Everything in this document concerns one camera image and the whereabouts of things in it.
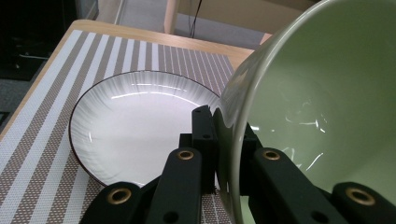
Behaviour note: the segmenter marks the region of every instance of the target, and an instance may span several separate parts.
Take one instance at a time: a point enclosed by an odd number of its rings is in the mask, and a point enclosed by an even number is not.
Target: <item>screw hole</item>
[[[375,204],[375,198],[362,189],[348,188],[346,189],[346,195],[355,203],[367,206]]]
[[[318,223],[329,223],[329,218],[318,211],[313,211],[311,217]]]
[[[264,151],[262,155],[264,156],[265,159],[270,161],[277,161],[280,159],[279,154],[271,150]]]
[[[194,157],[194,153],[192,153],[191,151],[180,151],[179,153],[177,153],[177,156],[179,159],[187,161]]]
[[[121,204],[131,198],[132,192],[129,189],[113,189],[107,195],[107,201],[112,204]]]
[[[178,221],[178,214],[176,212],[168,212],[163,216],[163,221],[166,223],[175,223]]]

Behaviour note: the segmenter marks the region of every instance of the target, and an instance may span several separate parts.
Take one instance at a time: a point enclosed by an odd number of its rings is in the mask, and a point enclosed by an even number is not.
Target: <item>gray floor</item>
[[[126,0],[120,25],[163,32],[167,0]],[[189,16],[178,14],[175,35],[190,37]],[[229,24],[197,19],[195,37],[220,44],[256,49],[264,33]]]

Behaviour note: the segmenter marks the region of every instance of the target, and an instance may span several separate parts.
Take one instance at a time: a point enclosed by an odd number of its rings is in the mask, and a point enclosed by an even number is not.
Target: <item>green bowl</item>
[[[317,3],[239,66],[220,101],[219,184],[234,222],[247,122],[314,185],[358,182],[396,203],[396,1]]]

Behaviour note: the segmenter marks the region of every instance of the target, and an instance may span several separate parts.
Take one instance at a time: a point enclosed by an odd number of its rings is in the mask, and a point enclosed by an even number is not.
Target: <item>striped placemat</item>
[[[78,223],[101,186],[78,165],[67,125],[78,98],[116,74],[165,71],[220,94],[233,69],[224,55],[74,31],[0,142],[0,223]],[[218,195],[203,223],[229,223]]]

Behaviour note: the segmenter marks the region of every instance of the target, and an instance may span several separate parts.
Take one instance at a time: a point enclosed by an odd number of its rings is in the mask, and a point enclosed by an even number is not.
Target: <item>white plate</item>
[[[140,71],[96,84],[78,100],[70,143],[80,164],[103,185],[144,186],[159,176],[179,135],[191,132],[191,111],[216,108],[219,97],[174,74]]]

